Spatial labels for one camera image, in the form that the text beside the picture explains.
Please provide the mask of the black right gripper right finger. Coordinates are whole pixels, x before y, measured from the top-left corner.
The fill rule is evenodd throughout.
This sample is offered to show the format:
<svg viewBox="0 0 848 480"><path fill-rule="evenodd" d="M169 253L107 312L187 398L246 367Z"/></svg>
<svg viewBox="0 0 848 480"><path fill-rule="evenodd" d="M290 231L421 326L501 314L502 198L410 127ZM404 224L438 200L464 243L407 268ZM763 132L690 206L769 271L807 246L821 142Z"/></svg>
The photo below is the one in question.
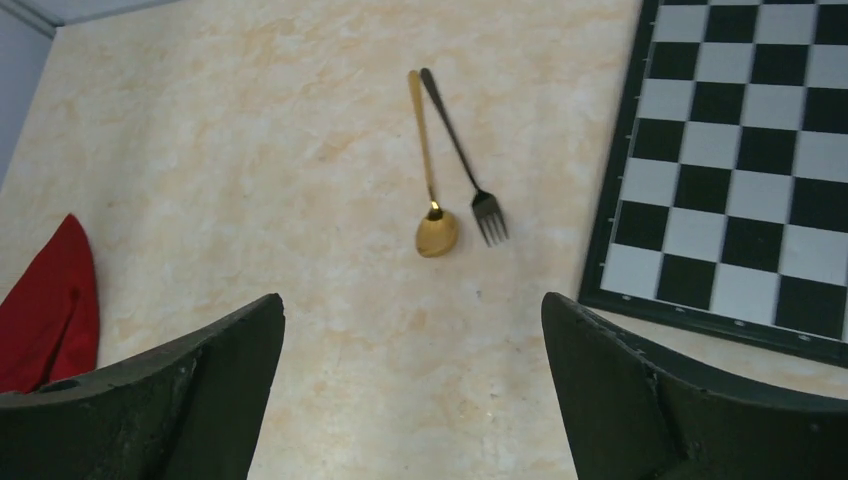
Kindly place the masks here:
<svg viewBox="0 0 848 480"><path fill-rule="evenodd" d="M739 376L556 292L541 323L581 479L843 479L847 403Z"/></svg>

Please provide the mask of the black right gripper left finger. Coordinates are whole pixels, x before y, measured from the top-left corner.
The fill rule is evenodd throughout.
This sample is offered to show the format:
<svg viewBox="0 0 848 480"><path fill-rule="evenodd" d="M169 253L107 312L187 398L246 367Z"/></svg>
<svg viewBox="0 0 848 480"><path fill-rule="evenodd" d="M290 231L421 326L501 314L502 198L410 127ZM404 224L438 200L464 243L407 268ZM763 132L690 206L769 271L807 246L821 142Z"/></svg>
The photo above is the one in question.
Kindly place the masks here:
<svg viewBox="0 0 848 480"><path fill-rule="evenodd" d="M272 293L89 373L1 397L5 479L244 479L285 332Z"/></svg>

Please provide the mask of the red cloth napkin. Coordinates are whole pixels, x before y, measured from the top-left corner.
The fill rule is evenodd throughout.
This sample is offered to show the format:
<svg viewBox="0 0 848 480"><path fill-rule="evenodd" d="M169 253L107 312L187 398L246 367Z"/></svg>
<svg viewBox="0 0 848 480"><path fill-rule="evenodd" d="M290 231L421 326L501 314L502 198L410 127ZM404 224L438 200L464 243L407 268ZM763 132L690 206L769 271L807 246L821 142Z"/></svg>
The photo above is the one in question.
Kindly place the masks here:
<svg viewBox="0 0 848 480"><path fill-rule="evenodd" d="M94 370L99 339L93 253L69 214L1 304L1 391L30 393Z"/></svg>

